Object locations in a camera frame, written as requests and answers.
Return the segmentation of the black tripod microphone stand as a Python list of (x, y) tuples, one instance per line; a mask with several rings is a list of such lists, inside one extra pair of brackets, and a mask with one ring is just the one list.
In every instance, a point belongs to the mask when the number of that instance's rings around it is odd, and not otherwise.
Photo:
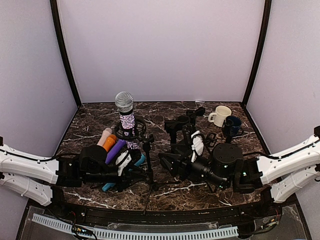
[(143, 119), (136, 119), (135, 124), (133, 127), (124, 128), (122, 123), (119, 122), (116, 124), (115, 128), (115, 135), (125, 141), (134, 141), (138, 140), (142, 143), (142, 149), (145, 153), (147, 169), (145, 171), (145, 182), (149, 185), (149, 192), (146, 200), (146, 204), (143, 210), (142, 215), (145, 216), (147, 213), (148, 204), (150, 201), (151, 193), (157, 191), (160, 187), (165, 185), (177, 185), (180, 184), (181, 181), (168, 181), (168, 182), (156, 182), (154, 181), (154, 172), (151, 166), (151, 158), (150, 158), (150, 151), (151, 151), (151, 143), (155, 141), (153, 134), (147, 135), (147, 126)]

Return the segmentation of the black round-base stand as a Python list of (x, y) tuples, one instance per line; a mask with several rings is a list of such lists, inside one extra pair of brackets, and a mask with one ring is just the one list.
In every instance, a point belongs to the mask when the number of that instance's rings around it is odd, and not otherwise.
[(225, 137), (225, 143), (230, 144), (234, 137), (234, 122), (232, 119), (225, 119), (223, 123), (222, 133)]
[(214, 148), (217, 143), (217, 134), (214, 132), (210, 132), (205, 137), (205, 145), (208, 148)]
[(187, 126), (193, 131), (196, 131), (196, 119), (205, 114), (206, 109), (204, 107), (199, 107), (198, 109), (192, 110), (188, 109), (186, 115), (188, 116)]
[(175, 145), (185, 145), (185, 140), (181, 140), (177, 143), (177, 132), (181, 131), (183, 127), (190, 123), (190, 117), (187, 115), (180, 115), (175, 119), (166, 119), (164, 121), (164, 130), (170, 136), (170, 153), (174, 152)]

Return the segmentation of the light blue microphone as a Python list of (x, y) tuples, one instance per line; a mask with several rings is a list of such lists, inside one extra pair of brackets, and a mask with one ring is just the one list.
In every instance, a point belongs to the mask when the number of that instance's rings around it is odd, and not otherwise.
[[(142, 163), (145, 162), (145, 155), (144, 154), (141, 154), (141, 157), (140, 159), (134, 164), (136, 167), (139, 167)], [(116, 184), (115, 183), (106, 183), (103, 187), (102, 187), (102, 191), (103, 192), (106, 192), (108, 191), (109, 189), (113, 188)]]

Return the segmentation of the purple microphone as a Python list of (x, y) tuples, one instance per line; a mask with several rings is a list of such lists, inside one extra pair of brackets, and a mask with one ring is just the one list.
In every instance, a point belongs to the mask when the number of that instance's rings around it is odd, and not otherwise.
[(108, 165), (125, 145), (126, 141), (119, 139), (116, 142), (116, 144), (111, 148), (111, 150), (107, 153), (105, 163)]

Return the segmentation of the orange microphone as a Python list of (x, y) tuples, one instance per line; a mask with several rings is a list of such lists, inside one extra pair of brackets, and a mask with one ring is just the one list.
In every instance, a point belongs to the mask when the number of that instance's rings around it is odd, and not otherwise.
[(110, 149), (116, 144), (117, 142), (117, 137), (114, 134), (109, 135), (104, 144), (103, 144), (103, 148), (106, 150), (106, 152), (109, 152)]

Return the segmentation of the pink microphone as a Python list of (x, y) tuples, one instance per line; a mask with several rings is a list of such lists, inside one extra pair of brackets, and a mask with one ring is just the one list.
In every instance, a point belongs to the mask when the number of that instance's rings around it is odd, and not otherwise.
[(102, 132), (102, 135), (97, 143), (98, 146), (103, 146), (107, 140), (107, 138), (113, 133), (113, 130), (109, 127), (105, 128)]

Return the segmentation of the glitter silver microphone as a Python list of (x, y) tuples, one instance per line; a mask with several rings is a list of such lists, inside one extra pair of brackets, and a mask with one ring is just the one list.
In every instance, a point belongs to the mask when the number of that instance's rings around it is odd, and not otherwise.
[(115, 96), (115, 105), (119, 111), (121, 130), (119, 137), (126, 141), (130, 152), (139, 152), (139, 141), (133, 139), (136, 136), (136, 118), (134, 114), (134, 97), (127, 91), (121, 91)]

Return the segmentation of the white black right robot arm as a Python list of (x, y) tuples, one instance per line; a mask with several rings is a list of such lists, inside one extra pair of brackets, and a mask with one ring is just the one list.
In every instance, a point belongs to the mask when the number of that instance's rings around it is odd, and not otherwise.
[(274, 155), (243, 153), (231, 143), (216, 143), (215, 133), (203, 135), (192, 125), (182, 129), (184, 139), (171, 150), (158, 154), (160, 164), (171, 176), (209, 182), (221, 190), (250, 194), (268, 186), (266, 198), (255, 205), (255, 213), (266, 217), (275, 203), (305, 187), (320, 175), (320, 128), (313, 135)]

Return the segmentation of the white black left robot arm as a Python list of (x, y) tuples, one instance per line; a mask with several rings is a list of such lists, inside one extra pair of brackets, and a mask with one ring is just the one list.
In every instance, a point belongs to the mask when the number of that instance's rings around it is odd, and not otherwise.
[(136, 164), (139, 151), (128, 151), (119, 163), (106, 164), (107, 151), (99, 145), (84, 147), (80, 153), (43, 157), (0, 144), (0, 185), (51, 210), (60, 218), (71, 213), (61, 187), (80, 188), (86, 183), (115, 184), (123, 191), (140, 181), (149, 182), (152, 170)]

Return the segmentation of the cream ceramic mug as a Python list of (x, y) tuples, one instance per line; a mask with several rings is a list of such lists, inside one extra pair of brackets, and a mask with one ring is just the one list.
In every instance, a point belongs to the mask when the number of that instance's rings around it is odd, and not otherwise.
[(225, 119), (232, 114), (232, 110), (224, 105), (219, 105), (215, 111), (208, 116), (208, 122), (213, 123), (219, 128), (223, 127)]

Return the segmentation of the small circuit board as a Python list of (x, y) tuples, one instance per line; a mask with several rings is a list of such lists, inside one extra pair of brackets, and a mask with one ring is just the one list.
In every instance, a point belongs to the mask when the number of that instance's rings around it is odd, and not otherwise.
[(76, 235), (80, 235), (80, 236), (87, 236), (87, 237), (91, 237), (92, 231), (90, 231), (89, 229), (83, 227), (83, 226), (79, 226), (79, 225), (73, 225), (71, 227), (71, 231), (76, 234)]

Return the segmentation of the black table edge rail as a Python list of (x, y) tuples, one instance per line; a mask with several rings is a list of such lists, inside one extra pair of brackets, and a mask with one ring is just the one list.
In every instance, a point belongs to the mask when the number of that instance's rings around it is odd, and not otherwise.
[(60, 196), (44, 211), (76, 224), (175, 225), (217, 222), (239, 224), (253, 232), (254, 221), (277, 222), (282, 206), (272, 203), (267, 189), (249, 194), (222, 191), (207, 183), (166, 185), (150, 191), (139, 183), (122, 192), (102, 191), (85, 185), (65, 187)]

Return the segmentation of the black enclosure frame post right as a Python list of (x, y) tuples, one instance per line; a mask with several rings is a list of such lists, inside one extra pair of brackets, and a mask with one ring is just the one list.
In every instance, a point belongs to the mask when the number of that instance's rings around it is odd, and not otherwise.
[(255, 80), (257, 77), (258, 69), (260, 66), (261, 58), (263, 55), (263, 49), (264, 49), (266, 35), (267, 35), (267, 31), (268, 31), (271, 9), (272, 9), (272, 0), (265, 0), (264, 7), (263, 7), (261, 26), (260, 26), (260, 30), (259, 30), (257, 45), (256, 45), (256, 51), (255, 51), (250, 75), (248, 78), (247, 86), (246, 86), (244, 96), (243, 96), (242, 102), (241, 102), (245, 108), (247, 107), (248, 102), (250, 100), (251, 93), (253, 91)]

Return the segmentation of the black enclosure frame post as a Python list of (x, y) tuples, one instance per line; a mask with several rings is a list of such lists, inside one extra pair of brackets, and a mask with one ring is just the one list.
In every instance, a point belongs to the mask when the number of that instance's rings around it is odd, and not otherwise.
[(267, 31), (268, 31), (271, 9), (272, 9), (272, 0), (265, 0), (264, 7), (263, 7), (261, 26), (260, 26), (260, 30), (259, 30), (257, 45), (256, 45), (256, 51), (255, 51), (250, 75), (248, 78), (247, 86), (246, 86), (244, 96), (243, 96), (242, 102), (241, 102), (245, 108), (247, 107), (248, 102), (250, 100), (251, 93), (253, 91), (255, 80), (257, 77), (258, 69), (260, 66), (261, 58), (263, 55), (263, 49), (264, 49), (266, 35), (267, 35)]
[(74, 102), (77, 108), (79, 108), (82, 105), (82, 101), (76, 86), (76, 82), (72, 73), (71, 64), (69, 61), (69, 56), (67, 53), (67, 48), (64, 40), (63, 30), (62, 30), (62, 24), (60, 20), (58, 1), (50, 0), (49, 2), (50, 2), (50, 9), (51, 9), (51, 15), (53, 20), (56, 40), (57, 40), (61, 60), (63, 63), (64, 71), (67, 77), (68, 85), (70, 87)]

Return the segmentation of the black enclosure frame post left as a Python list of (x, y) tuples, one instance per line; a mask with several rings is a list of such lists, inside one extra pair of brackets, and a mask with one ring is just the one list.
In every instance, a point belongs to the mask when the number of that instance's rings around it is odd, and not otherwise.
[(62, 30), (62, 24), (60, 20), (58, 1), (50, 0), (49, 2), (50, 2), (50, 9), (51, 9), (51, 15), (53, 20), (56, 40), (57, 40), (61, 60), (63, 63), (64, 71), (67, 77), (68, 85), (70, 87), (74, 102), (77, 108), (79, 108), (82, 105), (82, 101), (76, 86), (76, 82), (72, 73), (71, 64), (69, 61), (69, 56), (67, 53), (67, 48), (64, 40), (63, 30)]

